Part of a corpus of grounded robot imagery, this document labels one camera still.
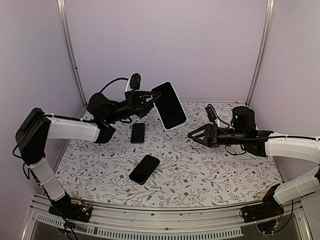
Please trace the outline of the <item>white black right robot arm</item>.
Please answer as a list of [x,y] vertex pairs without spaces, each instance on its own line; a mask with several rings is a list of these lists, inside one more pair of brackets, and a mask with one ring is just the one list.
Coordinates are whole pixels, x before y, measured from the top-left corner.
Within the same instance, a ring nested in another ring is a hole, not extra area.
[[306,163],[299,175],[289,181],[273,185],[262,199],[258,213],[269,218],[279,207],[296,198],[306,197],[320,190],[320,138],[318,136],[289,135],[272,130],[259,130],[255,112],[247,106],[232,109],[228,127],[222,122],[214,107],[205,108],[209,123],[188,133],[196,143],[212,148],[216,145],[239,145],[245,153],[275,160],[289,160],[298,166]]

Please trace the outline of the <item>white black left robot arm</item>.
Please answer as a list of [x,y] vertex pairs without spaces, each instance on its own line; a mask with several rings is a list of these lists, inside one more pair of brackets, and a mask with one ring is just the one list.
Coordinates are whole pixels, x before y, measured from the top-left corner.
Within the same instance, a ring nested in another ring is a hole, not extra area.
[[28,167],[55,209],[63,217],[70,217],[75,211],[74,205],[47,161],[48,143],[78,140],[106,144],[116,131],[114,123],[131,116],[146,116],[160,96],[157,91],[130,90],[125,92],[125,99],[118,102],[97,92],[86,107],[91,120],[53,115],[36,107],[17,130],[12,154]]

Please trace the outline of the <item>black phone in dark case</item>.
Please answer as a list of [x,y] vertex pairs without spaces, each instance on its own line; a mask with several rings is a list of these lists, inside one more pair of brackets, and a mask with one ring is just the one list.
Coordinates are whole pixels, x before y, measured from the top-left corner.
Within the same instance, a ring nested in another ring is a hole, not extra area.
[[146,155],[129,174],[129,179],[139,185],[144,185],[159,164],[158,158]]

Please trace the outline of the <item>aluminium front rail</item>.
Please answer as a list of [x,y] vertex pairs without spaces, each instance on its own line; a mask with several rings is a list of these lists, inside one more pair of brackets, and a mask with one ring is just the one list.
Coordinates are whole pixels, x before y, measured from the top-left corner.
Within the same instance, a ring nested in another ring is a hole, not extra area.
[[242,205],[215,207],[139,207],[93,203],[89,222],[49,213],[50,203],[35,194],[22,228],[23,240],[311,240],[300,201],[284,214],[245,222]]

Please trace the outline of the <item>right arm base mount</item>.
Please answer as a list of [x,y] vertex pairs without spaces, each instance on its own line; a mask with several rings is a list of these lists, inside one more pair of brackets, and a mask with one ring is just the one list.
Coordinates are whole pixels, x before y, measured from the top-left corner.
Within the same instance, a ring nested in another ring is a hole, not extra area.
[[245,223],[264,220],[284,214],[284,208],[274,199],[275,190],[280,184],[272,186],[262,198],[262,203],[246,205],[239,211],[239,216]]

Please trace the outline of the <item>aluminium left rear frame post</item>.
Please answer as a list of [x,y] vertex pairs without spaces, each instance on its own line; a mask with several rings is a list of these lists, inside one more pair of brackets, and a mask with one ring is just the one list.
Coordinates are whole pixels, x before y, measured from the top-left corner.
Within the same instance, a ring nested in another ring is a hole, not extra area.
[[74,49],[73,49],[70,28],[69,28],[69,24],[68,24],[66,2],[64,0],[57,0],[56,2],[57,2],[57,9],[58,9],[58,14],[59,14],[62,34],[63,34],[63,38],[64,38],[64,42],[65,42],[65,46],[66,46],[66,51],[67,51],[67,56],[68,56],[70,67],[71,67],[71,72],[72,72],[73,79],[75,82],[75,87],[76,87],[77,93],[79,95],[81,104],[84,107],[86,107],[87,106],[87,98],[86,98],[86,94],[85,94],[85,91],[83,88],[83,84],[81,82],[79,68],[78,68],[78,65],[76,62],[76,57],[75,57],[75,53],[74,53]]

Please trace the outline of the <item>aluminium frame post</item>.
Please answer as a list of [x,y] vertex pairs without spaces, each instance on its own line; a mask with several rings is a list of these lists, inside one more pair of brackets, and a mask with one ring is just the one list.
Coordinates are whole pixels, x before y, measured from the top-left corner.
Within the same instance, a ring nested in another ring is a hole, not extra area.
[[264,56],[265,56],[267,45],[268,45],[268,39],[269,39],[270,31],[271,31],[274,5],[275,5],[274,0],[267,0],[266,1],[264,22],[263,22],[262,35],[261,35],[258,55],[257,55],[251,83],[249,86],[249,91],[248,91],[246,101],[245,101],[245,105],[247,107],[250,107],[252,105],[255,91],[257,89],[261,69],[263,66]]
[[71,72],[72,72],[73,79],[75,82],[75,87],[76,87],[77,93],[79,95],[81,104],[84,107],[86,107],[87,106],[87,98],[86,98],[86,94],[85,94],[85,91],[83,88],[83,84],[81,82],[79,68],[78,68],[78,65],[76,62],[76,57],[75,57],[75,53],[74,53],[74,49],[73,49],[70,28],[69,28],[69,24],[68,24],[66,2],[64,0],[57,0],[56,2],[57,2],[57,9],[58,9],[58,14],[59,14],[62,34],[63,34],[63,38],[64,38],[64,42],[65,42],[65,46],[66,46],[66,51],[67,51],[67,56],[68,56],[70,67],[71,67]]

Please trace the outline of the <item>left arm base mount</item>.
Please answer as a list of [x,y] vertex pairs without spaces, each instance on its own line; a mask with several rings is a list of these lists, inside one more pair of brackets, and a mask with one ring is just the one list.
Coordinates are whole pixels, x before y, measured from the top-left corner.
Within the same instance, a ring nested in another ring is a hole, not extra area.
[[63,219],[88,223],[92,214],[92,205],[83,200],[72,202],[67,194],[59,200],[51,200],[48,212]]

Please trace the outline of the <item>aluminium right rear frame post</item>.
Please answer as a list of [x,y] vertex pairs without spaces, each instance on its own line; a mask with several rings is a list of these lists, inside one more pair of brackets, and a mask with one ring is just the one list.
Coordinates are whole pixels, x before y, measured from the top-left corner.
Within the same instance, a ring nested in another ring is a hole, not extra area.
[[263,22],[262,35],[261,35],[258,55],[257,55],[251,83],[249,86],[249,91],[248,91],[246,101],[245,101],[245,105],[247,107],[250,107],[252,105],[255,91],[257,89],[261,69],[263,66],[264,56],[265,56],[267,45],[268,45],[268,39],[269,39],[270,31],[271,31],[274,5],[275,5],[274,0],[267,0],[266,1],[264,22]]

